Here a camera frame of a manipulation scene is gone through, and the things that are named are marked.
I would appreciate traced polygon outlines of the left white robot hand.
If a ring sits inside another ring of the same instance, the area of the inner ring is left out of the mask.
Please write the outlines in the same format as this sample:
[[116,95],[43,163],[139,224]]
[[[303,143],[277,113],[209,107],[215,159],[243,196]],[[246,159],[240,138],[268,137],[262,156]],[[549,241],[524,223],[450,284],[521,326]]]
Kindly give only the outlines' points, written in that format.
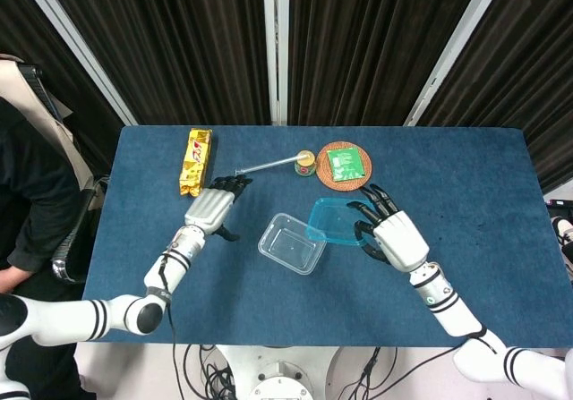
[[184,223],[198,227],[206,235],[216,234],[228,242],[238,241],[240,236],[230,233],[224,222],[235,201],[251,182],[252,178],[244,174],[215,178],[193,200],[184,215]]

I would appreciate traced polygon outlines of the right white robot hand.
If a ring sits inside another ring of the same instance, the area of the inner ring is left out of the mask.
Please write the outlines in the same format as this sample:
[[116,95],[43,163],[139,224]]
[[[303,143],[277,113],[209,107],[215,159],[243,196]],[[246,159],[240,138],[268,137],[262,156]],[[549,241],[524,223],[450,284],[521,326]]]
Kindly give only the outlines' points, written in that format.
[[372,259],[409,273],[420,268],[429,254],[429,245],[404,210],[378,185],[359,188],[372,207],[353,200],[346,204],[367,221],[354,223],[355,239]]

